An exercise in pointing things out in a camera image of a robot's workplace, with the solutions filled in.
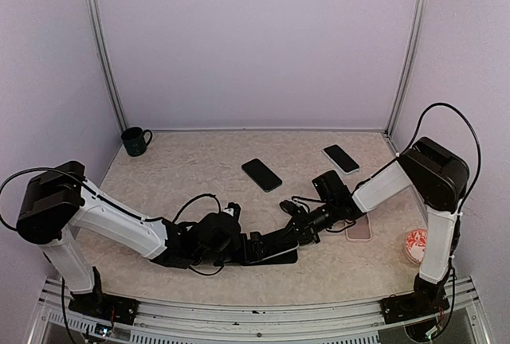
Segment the light blue phone case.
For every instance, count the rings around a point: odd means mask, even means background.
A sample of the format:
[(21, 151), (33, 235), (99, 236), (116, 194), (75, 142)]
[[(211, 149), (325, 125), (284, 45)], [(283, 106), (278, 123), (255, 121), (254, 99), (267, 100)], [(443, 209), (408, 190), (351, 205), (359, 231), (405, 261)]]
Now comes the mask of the light blue phone case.
[(359, 164), (340, 146), (325, 147), (323, 153), (343, 174), (349, 175), (359, 171)]

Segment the large silver phone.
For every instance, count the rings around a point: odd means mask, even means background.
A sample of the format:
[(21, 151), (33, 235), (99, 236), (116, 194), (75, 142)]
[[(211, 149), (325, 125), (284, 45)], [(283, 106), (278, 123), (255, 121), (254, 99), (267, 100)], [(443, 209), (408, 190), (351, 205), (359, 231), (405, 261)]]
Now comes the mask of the large silver phone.
[(270, 259), (267, 262), (264, 262), (262, 264), (255, 264), (255, 265), (294, 264), (298, 259), (298, 255), (297, 255), (298, 248), (293, 249), (292, 251), (278, 252), (278, 255), (276, 257), (273, 257), (272, 259)]

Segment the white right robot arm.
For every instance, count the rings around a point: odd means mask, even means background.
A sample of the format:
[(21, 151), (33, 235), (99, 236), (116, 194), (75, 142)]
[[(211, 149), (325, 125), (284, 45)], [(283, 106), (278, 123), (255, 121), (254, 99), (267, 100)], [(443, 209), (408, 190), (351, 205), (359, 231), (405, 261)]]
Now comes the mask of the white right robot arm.
[(293, 203), (286, 207), (291, 215), (287, 226), (267, 235), (263, 264), (292, 264), (301, 245), (319, 240), (319, 233), (338, 221), (356, 221), (403, 190), (414, 187), (428, 214), (428, 237), (419, 277), (440, 283), (449, 273), (455, 224), (461, 202), (467, 194), (469, 168), (450, 150), (428, 137), (388, 162), (379, 172), (360, 182), (354, 190), (334, 171), (312, 180), (321, 206), (310, 213)]

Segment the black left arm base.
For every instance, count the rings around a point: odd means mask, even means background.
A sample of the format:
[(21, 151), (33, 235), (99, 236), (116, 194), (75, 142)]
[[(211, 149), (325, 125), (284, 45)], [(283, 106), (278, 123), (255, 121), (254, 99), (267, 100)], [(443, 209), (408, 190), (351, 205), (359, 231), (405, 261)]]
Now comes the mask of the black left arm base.
[(69, 310), (89, 317), (132, 326), (139, 309), (136, 299), (104, 293), (100, 273), (92, 268), (94, 287), (86, 294), (71, 293)]

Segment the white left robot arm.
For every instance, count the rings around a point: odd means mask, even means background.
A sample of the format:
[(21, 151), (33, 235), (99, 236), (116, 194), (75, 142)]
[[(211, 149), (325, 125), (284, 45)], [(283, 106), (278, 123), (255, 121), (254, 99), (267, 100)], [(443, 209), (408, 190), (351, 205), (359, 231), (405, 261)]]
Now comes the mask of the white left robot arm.
[(284, 234), (241, 231), (240, 205), (208, 213), (199, 221), (149, 217), (119, 203), (84, 175), (84, 165), (69, 161), (55, 168), (33, 168), (15, 230), (41, 248), (72, 295), (96, 316), (111, 309), (98, 269), (88, 264), (71, 229), (89, 230), (164, 268), (194, 271), (210, 262), (258, 266), (293, 263), (296, 243)]

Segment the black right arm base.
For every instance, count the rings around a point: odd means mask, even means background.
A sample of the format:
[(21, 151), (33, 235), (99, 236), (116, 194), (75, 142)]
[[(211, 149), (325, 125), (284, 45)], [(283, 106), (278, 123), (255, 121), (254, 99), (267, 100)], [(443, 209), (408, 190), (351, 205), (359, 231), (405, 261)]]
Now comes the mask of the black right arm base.
[(382, 299), (380, 306), (385, 324), (400, 323), (448, 310), (450, 305), (445, 293), (448, 278), (449, 273), (434, 284), (416, 275), (412, 292)]

